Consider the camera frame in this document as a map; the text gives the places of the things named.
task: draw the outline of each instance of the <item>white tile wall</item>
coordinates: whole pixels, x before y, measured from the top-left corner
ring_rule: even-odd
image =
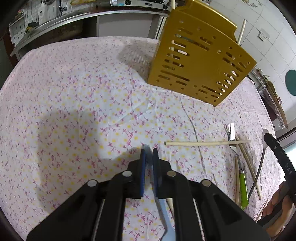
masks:
[[[282,82],[282,80],[277,77],[276,80],[272,83],[274,85],[274,88],[277,90],[276,93],[281,98],[282,103],[285,103],[287,101],[291,101],[290,94],[285,86],[285,84]]]
[[[264,29],[268,34],[269,34],[269,41],[270,43],[274,43],[274,41],[276,40],[276,38],[279,36],[278,31],[276,31],[274,29],[273,26],[271,26],[263,17],[259,17],[258,20],[256,21],[254,27],[257,30],[261,30]]]
[[[254,60],[256,60],[257,63],[261,61],[263,58],[263,54],[260,53],[260,51],[247,39],[243,41],[241,44],[241,47],[246,50]]]
[[[295,57],[295,54],[281,35],[279,35],[274,42],[274,47],[279,51],[285,62],[289,65]]]
[[[282,13],[270,0],[213,0],[211,6],[237,25],[236,38],[239,36],[243,20],[247,20],[241,47],[256,61],[256,68],[270,76],[277,94],[283,102],[288,123],[296,118],[296,96],[292,96],[285,86],[285,75],[290,69],[296,70],[296,34]],[[264,29],[269,40],[258,38]]]
[[[265,7],[263,9],[261,16],[267,22],[269,22],[279,33],[282,31],[284,27],[283,23],[279,21],[279,19],[268,8]]]
[[[266,55],[270,47],[272,46],[272,43],[270,43],[269,40],[265,40],[264,42],[258,38],[259,30],[257,30],[255,27],[252,28],[250,33],[247,36],[247,39],[263,54]]]
[[[249,8],[248,5],[246,5],[242,1],[238,1],[233,11],[237,15],[243,17],[252,25],[254,25],[259,18],[259,14],[256,13],[253,9]]]
[[[288,28],[283,27],[281,36],[286,40],[293,52],[296,53],[296,37],[288,30]]]
[[[265,75],[269,76],[272,83],[279,76],[265,57],[257,64],[256,68],[261,69]]]
[[[237,25],[237,30],[240,32],[242,29],[242,24],[243,24],[244,18],[237,15],[235,12],[231,12],[229,19]],[[243,36],[246,37],[250,33],[252,27],[253,27],[252,24],[250,24],[247,21],[246,26],[244,28]]]
[[[215,10],[217,10],[219,13],[222,13],[225,17],[229,18],[232,11],[228,8],[226,8],[225,6],[223,6],[222,4],[216,2],[216,1],[211,1],[211,5],[212,8],[214,8]]]
[[[217,2],[221,5],[223,5],[224,7],[226,7],[227,9],[229,9],[231,11],[233,11],[233,9],[236,7],[236,5],[238,3],[237,0],[212,0],[210,3],[210,6],[212,6],[212,4],[214,4],[214,2]]]
[[[238,31],[238,30],[236,30],[236,31],[234,32],[234,36],[235,36],[236,40],[239,39],[239,31]],[[243,36],[242,36],[242,40],[241,40],[240,45],[242,45],[242,43],[244,42],[245,39],[246,39],[246,37],[243,35]]]
[[[286,68],[288,68],[287,63],[274,46],[271,46],[269,51],[266,53],[265,58],[268,60],[268,62],[275,69],[279,76],[284,72]]]
[[[249,6],[249,8],[251,8],[252,10],[254,10],[256,13],[261,14],[261,12],[262,12],[262,10],[264,8],[264,5],[263,4],[265,2],[266,1],[250,0],[248,6]]]

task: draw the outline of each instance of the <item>wooden chopstick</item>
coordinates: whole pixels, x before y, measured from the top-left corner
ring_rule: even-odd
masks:
[[[166,146],[220,146],[220,145],[231,145],[231,144],[240,144],[240,143],[248,143],[251,140],[238,140],[238,141],[213,141],[213,142],[173,142],[173,141],[165,141],[164,144]]]
[[[242,154],[243,154],[243,156],[244,156],[244,158],[245,158],[245,160],[246,160],[246,162],[247,162],[247,164],[248,164],[249,170],[250,170],[250,172],[251,172],[251,175],[252,175],[252,178],[253,178],[253,181],[254,181],[256,175],[255,175],[255,173],[254,173],[254,170],[253,170],[253,168],[252,168],[251,162],[250,162],[249,157],[248,157],[248,155],[247,155],[247,152],[246,152],[246,150],[245,150],[245,148],[244,148],[244,145],[243,145],[243,144],[238,144],[238,146],[239,146],[239,148],[241,149]],[[258,193],[259,200],[261,200],[261,199],[262,199],[262,196],[261,196],[261,192],[260,192],[260,189],[259,189],[259,186],[258,186],[257,183],[256,183],[256,190],[257,190],[257,193]]]

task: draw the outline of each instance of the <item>pink flower pattern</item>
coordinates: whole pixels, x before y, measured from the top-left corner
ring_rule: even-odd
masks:
[[[228,146],[163,144],[227,140],[225,124],[234,122],[240,137],[252,140],[248,154],[257,169],[262,129],[274,130],[254,84],[246,78],[217,107],[148,85],[156,44],[133,37],[59,42],[30,51],[12,71],[0,91],[0,206],[22,238],[87,180],[125,170],[143,144],[188,179],[207,178],[234,200]],[[252,218],[277,188],[279,170],[267,150],[258,180],[263,199],[254,191],[246,209]],[[146,182],[141,200],[126,201],[123,240],[160,240],[163,233]]]

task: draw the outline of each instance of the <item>dish rack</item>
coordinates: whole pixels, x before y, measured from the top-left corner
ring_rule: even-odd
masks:
[[[188,0],[170,13],[148,83],[217,106],[256,64],[236,43],[236,28],[210,6]]]

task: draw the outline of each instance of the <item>human hand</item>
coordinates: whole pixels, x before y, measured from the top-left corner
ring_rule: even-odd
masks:
[[[262,211],[262,217],[265,217],[266,215],[269,215],[272,213],[275,205],[279,201],[279,193],[280,193],[280,190],[282,189],[284,183],[285,182],[282,182],[279,185],[279,189],[272,195],[271,200],[268,202],[268,204],[266,205],[266,207]],[[293,207],[293,202],[292,202],[291,198],[289,196],[285,196],[285,198],[283,199],[283,203],[282,203],[283,212],[282,212],[281,216],[275,221],[275,223],[273,225],[271,225],[270,227],[268,227],[266,229],[266,232],[269,234],[270,237],[277,236],[281,232],[284,224],[286,223],[289,216],[291,215],[292,207]]]

